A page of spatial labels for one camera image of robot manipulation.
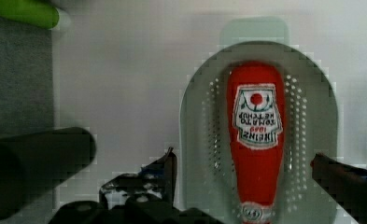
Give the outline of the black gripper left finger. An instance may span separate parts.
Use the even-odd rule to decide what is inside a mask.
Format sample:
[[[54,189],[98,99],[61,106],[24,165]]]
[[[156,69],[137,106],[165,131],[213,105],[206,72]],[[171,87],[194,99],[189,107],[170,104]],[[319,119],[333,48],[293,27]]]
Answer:
[[[156,161],[138,173],[125,173],[99,189],[99,201],[105,208],[123,206],[129,199],[173,203],[176,189],[177,157],[169,147]]]

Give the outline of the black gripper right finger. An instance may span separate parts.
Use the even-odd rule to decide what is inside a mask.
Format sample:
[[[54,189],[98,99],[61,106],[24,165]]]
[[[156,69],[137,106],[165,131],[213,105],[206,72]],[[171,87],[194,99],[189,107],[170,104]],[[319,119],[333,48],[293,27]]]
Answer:
[[[367,169],[317,153],[312,178],[359,224],[367,224]]]

